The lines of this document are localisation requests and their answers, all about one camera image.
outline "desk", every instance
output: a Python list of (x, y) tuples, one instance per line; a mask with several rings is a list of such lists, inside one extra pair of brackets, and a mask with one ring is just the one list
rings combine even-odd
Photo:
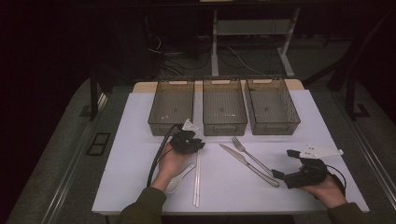
[[(294, 135), (255, 136), (247, 125), (244, 136), (238, 137), (247, 150), (270, 169), (285, 174), (294, 173), (301, 166), (299, 160), (289, 158), (287, 149), (303, 150), (307, 143), (336, 149), (334, 141), (309, 91), (298, 80), (287, 80), (290, 95), (301, 123)], [(323, 211), (325, 208), (307, 192), (287, 189), (284, 183), (274, 188), (251, 172), (240, 161), (219, 146), (232, 147), (231, 136), (203, 136), (202, 82), (196, 82), (193, 123), (200, 127), (199, 137), (206, 142), (201, 157), (200, 207), (192, 205), (194, 172), (185, 176), (177, 191), (167, 195), (163, 206), (166, 215), (220, 214), (299, 214)], [(92, 211), (105, 216), (117, 215), (133, 203), (146, 186), (151, 162), (163, 140), (152, 136), (149, 111), (156, 83), (137, 83), (128, 98), (120, 126), (103, 173)], [(341, 157), (324, 159), (339, 169), (347, 181), (346, 198), (369, 211), (350, 172)], [(191, 157), (186, 165), (195, 162)]]

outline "dark background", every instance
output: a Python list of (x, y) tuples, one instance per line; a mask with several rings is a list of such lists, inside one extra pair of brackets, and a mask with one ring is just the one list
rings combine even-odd
[[(357, 30), (369, 30), (386, 9), (387, 5), (379, 4), (304, 7), (295, 34), (355, 35)], [(249, 10), (222, 16), (246, 16), (244, 13)], [(7, 220), (70, 98), (92, 69), (104, 91), (119, 84), (151, 80), (157, 59), (146, 50), (149, 38), (143, 30), (183, 49), (194, 46), (197, 35), (210, 35), (210, 15), (210, 11), (202, 10), (157, 10), (153, 17), (159, 21), (157, 27), (147, 29), (143, 12), (77, 10), (67, 1), (3, 1), (0, 74), (5, 103), (1, 109), (0, 222)], [(354, 68), (360, 74), (359, 81), (369, 84), (370, 93), (393, 120), (395, 23), (393, 12)], [(189, 27), (195, 29), (182, 32)], [(186, 50), (194, 53), (194, 48)]]

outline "gray carpet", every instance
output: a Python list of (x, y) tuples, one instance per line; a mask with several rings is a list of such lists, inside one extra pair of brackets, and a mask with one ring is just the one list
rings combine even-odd
[[(231, 46), (240, 54), (245, 63), (255, 70), (267, 74), (284, 75), (282, 64), (275, 51), (275, 47), (280, 47), (281, 40), (264, 38), (257, 40), (253, 47), (248, 44), (251, 44), (250, 40), (246, 41), (247, 43), (244, 41), (238, 41), (236, 44), (227, 42), (219, 42), (219, 44)], [(323, 43), (324, 39), (321, 37), (292, 41), (288, 57), (296, 78), (304, 80), (314, 75), (317, 71), (338, 60), (348, 47), (348, 43), (331, 43), (327, 47), (324, 47)], [(219, 50), (221, 75), (254, 74), (251, 70), (246, 69), (226, 47)], [(167, 61), (166, 64), (173, 66), (172, 72), (162, 70), (160, 75), (174, 75), (177, 74), (177, 71), (193, 76), (210, 75), (209, 56), (208, 52), (204, 52), (197, 59), (185, 55), (168, 57), (167, 59), (172, 62)], [(368, 165), (361, 150), (361, 143), (349, 125), (349, 118), (343, 108), (345, 93), (343, 91), (327, 91), (326, 84), (329, 78), (330, 75), (323, 77), (306, 88), (311, 90), (335, 144), (345, 151), (343, 158), (369, 205), (370, 218), (374, 223), (394, 223), (396, 212), (375, 173)], [(52, 220), (51, 223), (106, 223), (105, 218), (93, 213), (91, 208), (130, 90), (116, 88), (112, 94), (107, 96), (107, 103), (100, 115), (96, 120), (89, 122), (88, 118), (79, 116), (84, 105), (90, 103), (88, 81), (81, 85), (70, 101), (64, 117), (49, 141), (43, 157), (15, 206), (8, 223), (40, 223), (50, 207), (56, 189), (62, 183), (64, 172), (67, 170), (69, 162), (73, 160), (76, 150), (83, 146), (82, 150), (85, 152), (96, 133), (110, 133), (110, 139), (103, 156), (82, 154), (64, 200), (58, 207), (59, 209), (52, 213), (54, 217), (46, 219)], [(396, 165), (393, 162), (396, 158), (396, 150), (394, 150), (396, 148), (395, 125), (391, 123), (362, 86), (357, 88), (356, 100), (357, 103), (364, 104), (371, 117), (360, 118), (355, 124), (362, 129), (370, 145), (375, 148), (376, 155), (394, 179), (396, 177)], [(84, 134), (84, 128), (90, 125), (92, 126), (90, 138), (80, 139)], [(298, 215), (293, 218), (296, 224), (330, 223), (325, 213)], [(111, 217), (109, 221), (113, 222), (114, 217)]]

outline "butter knife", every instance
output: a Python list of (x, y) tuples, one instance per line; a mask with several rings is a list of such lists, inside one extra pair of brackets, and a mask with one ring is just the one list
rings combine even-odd
[(226, 147), (223, 144), (220, 144), (221, 147), (223, 147), (226, 151), (228, 151), (231, 155), (233, 155), (235, 158), (237, 158), (239, 161), (244, 163), (250, 170), (252, 170), (256, 175), (259, 175), (262, 179), (267, 181), (269, 184), (271, 184), (274, 187), (279, 187), (279, 182), (274, 180), (268, 175), (263, 174), (260, 172), (256, 167), (252, 166), (248, 161), (245, 159), (245, 157), (240, 154), (239, 152), (236, 152), (235, 150), (231, 149), (230, 147)]

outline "person's left hand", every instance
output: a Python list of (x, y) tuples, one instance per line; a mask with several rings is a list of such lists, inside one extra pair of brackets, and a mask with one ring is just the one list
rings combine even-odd
[(159, 172), (151, 183), (151, 186), (165, 191), (171, 179), (180, 173), (184, 161), (190, 156), (191, 155), (177, 153), (172, 146), (167, 143), (160, 155)]

